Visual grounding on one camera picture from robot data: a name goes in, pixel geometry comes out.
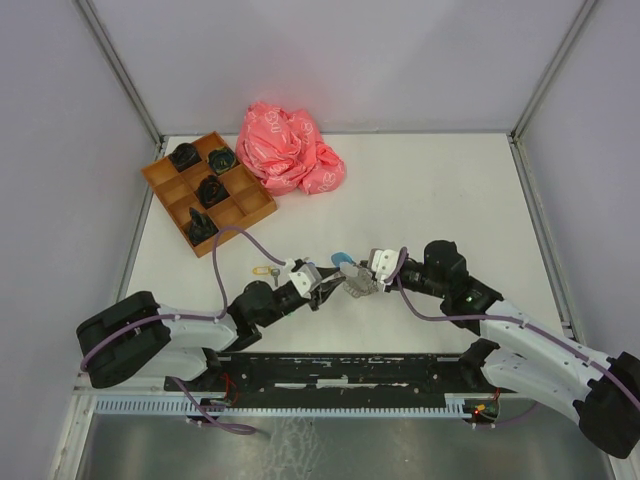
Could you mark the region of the key with yellow tag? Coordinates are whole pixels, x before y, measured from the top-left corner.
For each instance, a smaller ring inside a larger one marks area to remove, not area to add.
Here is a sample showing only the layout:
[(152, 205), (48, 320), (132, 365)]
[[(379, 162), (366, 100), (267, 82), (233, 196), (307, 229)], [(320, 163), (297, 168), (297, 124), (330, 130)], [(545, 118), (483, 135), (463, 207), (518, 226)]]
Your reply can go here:
[(256, 276), (268, 276), (275, 287), (279, 286), (279, 276), (281, 270), (276, 266), (258, 266), (252, 269), (252, 273)]

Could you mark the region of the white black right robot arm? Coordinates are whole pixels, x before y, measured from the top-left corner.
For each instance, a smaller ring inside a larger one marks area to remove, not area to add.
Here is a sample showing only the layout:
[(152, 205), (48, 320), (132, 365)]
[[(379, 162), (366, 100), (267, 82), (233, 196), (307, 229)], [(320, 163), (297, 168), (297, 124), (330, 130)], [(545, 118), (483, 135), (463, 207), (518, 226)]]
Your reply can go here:
[(477, 335), (458, 368), (467, 389), (491, 384), (520, 393), (576, 423), (606, 454), (626, 459), (639, 442), (639, 360), (617, 357), (558, 334), (471, 276), (455, 243), (430, 242), (421, 261), (405, 248), (371, 254), (388, 291), (441, 299), (441, 320)]

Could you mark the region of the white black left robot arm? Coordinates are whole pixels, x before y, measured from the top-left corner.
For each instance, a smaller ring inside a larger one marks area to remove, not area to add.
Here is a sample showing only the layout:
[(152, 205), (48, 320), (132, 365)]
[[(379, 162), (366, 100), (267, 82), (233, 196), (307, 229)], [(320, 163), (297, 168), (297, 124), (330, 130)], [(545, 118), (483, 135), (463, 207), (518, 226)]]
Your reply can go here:
[(217, 354), (246, 349), (263, 328), (302, 307), (318, 310), (344, 281), (337, 268), (300, 263), (282, 285), (255, 280), (225, 310), (210, 313), (179, 311), (139, 291), (77, 327), (80, 369), (96, 389), (176, 377), (209, 390), (221, 378)]

